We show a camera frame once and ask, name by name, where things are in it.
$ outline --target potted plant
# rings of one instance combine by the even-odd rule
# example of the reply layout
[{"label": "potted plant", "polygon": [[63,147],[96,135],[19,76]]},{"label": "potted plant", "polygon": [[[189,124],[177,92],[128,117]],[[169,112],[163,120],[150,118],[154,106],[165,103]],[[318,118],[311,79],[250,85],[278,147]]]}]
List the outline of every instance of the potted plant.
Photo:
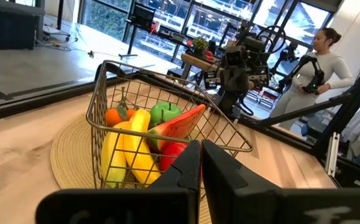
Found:
[{"label": "potted plant", "polygon": [[195,37],[193,39],[193,53],[197,56],[202,56],[203,52],[209,47],[207,40],[204,37]]}]

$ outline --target plastic fruit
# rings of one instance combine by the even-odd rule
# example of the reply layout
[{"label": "plastic fruit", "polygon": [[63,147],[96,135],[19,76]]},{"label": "plastic fruit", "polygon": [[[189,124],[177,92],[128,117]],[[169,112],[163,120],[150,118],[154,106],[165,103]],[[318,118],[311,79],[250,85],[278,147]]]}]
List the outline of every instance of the plastic fruit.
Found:
[{"label": "plastic fruit", "polygon": [[[200,117],[205,112],[205,109],[205,105],[199,105],[196,108],[193,108],[192,110],[181,114],[180,116],[174,118],[171,121],[167,121],[150,129],[148,133],[184,139],[195,127]],[[170,142],[154,138],[149,138],[147,141],[150,147],[159,152],[161,152],[162,149]]]},{"label": "plastic fruit", "polygon": [[109,127],[113,127],[123,121],[117,109],[111,108],[105,113],[105,121]]},{"label": "plastic fruit", "polygon": [[[114,126],[118,129],[128,129],[130,123],[128,121],[121,122]],[[114,151],[116,149],[123,149],[123,134],[109,132],[103,141],[103,147],[101,150],[101,174],[105,181],[118,181],[123,182],[126,176],[126,158],[124,157],[123,151]],[[109,162],[111,161],[112,168],[109,168]],[[106,182],[106,186],[109,188],[120,187],[120,183],[117,182]]]},{"label": "plastic fruit", "polygon": [[[138,131],[145,133],[148,130],[148,124],[150,121],[150,114],[144,109],[137,110],[131,117],[128,130]],[[157,166],[154,164],[145,139],[142,139],[140,136],[135,135],[125,135],[124,136],[124,147],[128,151],[124,155],[126,157],[127,164],[132,168],[131,171],[136,177],[136,179],[142,184],[151,184],[160,177],[160,172]],[[148,154],[136,154],[133,152],[148,153]]]},{"label": "plastic fruit", "polygon": [[160,170],[166,171],[170,165],[174,162],[174,160],[184,151],[188,144],[182,142],[170,142],[163,149],[163,155],[160,158]]},{"label": "plastic fruit", "polygon": [[136,109],[128,109],[127,110],[127,119],[130,120],[130,118],[136,111],[137,111]]},{"label": "plastic fruit", "polygon": [[206,50],[206,51],[205,51],[205,55],[207,55],[207,56],[213,56],[213,53],[212,53],[211,51],[209,51],[209,50]]},{"label": "plastic fruit", "polygon": [[182,110],[175,104],[159,102],[150,109],[150,122],[160,124],[170,121],[182,114]]}]

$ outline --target woman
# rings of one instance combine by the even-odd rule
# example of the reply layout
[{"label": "woman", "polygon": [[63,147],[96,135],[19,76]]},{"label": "woman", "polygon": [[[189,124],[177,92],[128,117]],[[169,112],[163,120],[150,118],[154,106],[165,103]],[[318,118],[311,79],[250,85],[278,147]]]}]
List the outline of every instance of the woman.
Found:
[{"label": "woman", "polygon": [[[314,38],[313,47],[316,52],[307,53],[307,55],[318,59],[321,70],[325,73],[325,84],[318,87],[318,94],[322,94],[330,89],[344,88],[354,84],[354,78],[349,72],[344,60],[340,56],[330,52],[330,47],[337,43],[340,38],[341,35],[333,28],[324,28],[320,30]],[[335,73],[340,80],[328,82],[333,73]],[[293,77],[289,90],[282,95],[270,114],[271,118],[315,104],[318,95],[305,93],[302,89],[309,84],[315,74],[313,64],[311,62],[305,64],[298,74],[299,75]],[[280,123],[279,126],[290,130],[296,120],[297,118],[284,121]]]}]

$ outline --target woman's hair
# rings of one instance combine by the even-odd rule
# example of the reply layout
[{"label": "woman's hair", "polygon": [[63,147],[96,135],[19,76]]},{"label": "woman's hair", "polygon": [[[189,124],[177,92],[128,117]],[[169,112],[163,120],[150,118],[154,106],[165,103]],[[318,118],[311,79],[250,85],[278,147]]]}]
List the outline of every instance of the woman's hair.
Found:
[{"label": "woman's hair", "polygon": [[341,39],[341,35],[338,34],[333,28],[323,28],[322,32],[325,34],[327,39],[332,40],[330,46],[339,42],[339,40]]}]

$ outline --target banana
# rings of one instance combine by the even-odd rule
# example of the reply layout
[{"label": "banana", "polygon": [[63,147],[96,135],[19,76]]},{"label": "banana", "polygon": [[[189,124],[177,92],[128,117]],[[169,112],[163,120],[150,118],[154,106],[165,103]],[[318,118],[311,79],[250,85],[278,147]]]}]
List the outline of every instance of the banana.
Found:
[{"label": "banana", "polygon": [[[130,118],[130,130],[146,133],[148,131],[148,125],[150,121],[150,114],[144,109],[138,109]],[[150,153],[145,139],[141,141],[141,137],[134,135],[124,136],[124,147],[128,151]],[[125,152],[127,164],[132,165],[132,173],[136,179],[142,184],[151,184],[160,177],[159,170],[154,164],[154,160],[151,155],[147,154],[136,154],[132,152]]]},{"label": "banana", "polygon": [[[123,121],[115,125],[113,128],[129,129],[129,126],[130,126],[130,122]],[[115,144],[116,144],[116,149],[124,150],[123,139],[124,139],[123,134],[120,134],[118,137],[118,133],[109,132],[103,141],[103,148],[101,150],[101,174],[104,179],[109,169],[108,164],[111,161],[112,153],[113,153],[113,158],[112,158],[111,166],[115,166],[115,168],[113,167],[110,168],[106,181],[122,182],[126,176],[126,158],[124,157],[124,152],[116,151],[116,150],[114,151]],[[106,186],[108,186],[109,188],[120,187],[120,183],[107,182]]]}]

